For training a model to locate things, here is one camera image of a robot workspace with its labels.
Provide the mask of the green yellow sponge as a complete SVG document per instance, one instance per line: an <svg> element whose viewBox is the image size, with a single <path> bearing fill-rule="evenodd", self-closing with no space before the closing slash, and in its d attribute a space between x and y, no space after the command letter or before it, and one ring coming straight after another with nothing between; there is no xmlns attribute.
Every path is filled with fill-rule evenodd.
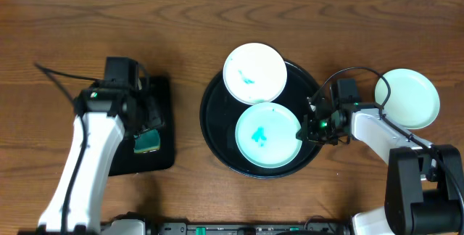
<svg viewBox="0 0 464 235"><path fill-rule="evenodd" d="M155 152L160 149L160 134L156 129L134 136L134 139L135 146L133 151L136 154Z"/></svg>

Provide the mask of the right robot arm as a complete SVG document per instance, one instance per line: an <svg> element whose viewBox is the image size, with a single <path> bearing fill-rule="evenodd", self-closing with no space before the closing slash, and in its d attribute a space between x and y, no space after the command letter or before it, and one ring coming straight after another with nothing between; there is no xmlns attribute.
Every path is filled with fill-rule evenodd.
<svg viewBox="0 0 464 235"><path fill-rule="evenodd" d="M296 137L321 145L358 140L388 165L383 207L354 215L352 234L463 233L463 164L453 145L417 137L374 103L305 117Z"/></svg>

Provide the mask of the mint plate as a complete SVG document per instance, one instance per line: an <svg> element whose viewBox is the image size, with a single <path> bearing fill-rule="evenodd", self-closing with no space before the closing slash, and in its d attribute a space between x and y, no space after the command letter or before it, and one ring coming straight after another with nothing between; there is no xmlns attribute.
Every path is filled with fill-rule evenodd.
<svg viewBox="0 0 464 235"><path fill-rule="evenodd" d="M247 108L235 128L236 145L253 165L279 168L288 165L300 152L301 129L297 117L288 108L263 102Z"/></svg>
<svg viewBox="0 0 464 235"><path fill-rule="evenodd" d="M395 69L383 77L390 86L384 110L389 119L407 129L421 129L432 124L440 111L440 98L434 84L421 73Z"/></svg>

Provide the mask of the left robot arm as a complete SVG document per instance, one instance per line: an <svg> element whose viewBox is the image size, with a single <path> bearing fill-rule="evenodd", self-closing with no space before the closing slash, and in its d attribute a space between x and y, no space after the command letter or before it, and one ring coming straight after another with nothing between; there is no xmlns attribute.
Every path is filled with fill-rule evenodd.
<svg viewBox="0 0 464 235"><path fill-rule="evenodd" d="M37 234L100 234L108 178L161 170L173 161L160 151L165 119L153 91L90 87L73 104L72 146Z"/></svg>

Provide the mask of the mint plate front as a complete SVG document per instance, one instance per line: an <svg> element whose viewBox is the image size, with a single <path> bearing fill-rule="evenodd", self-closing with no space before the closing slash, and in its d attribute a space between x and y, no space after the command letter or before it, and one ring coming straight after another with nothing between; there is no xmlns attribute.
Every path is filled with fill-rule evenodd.
<svg viewBox="0 0 464 235"><path fill-rule="evenodd" d="M395 69L383 77L390 86L384 110L389 119L407 129L421 129L432 124L440 111L440 98L434 84L421 73Z"/></svg>

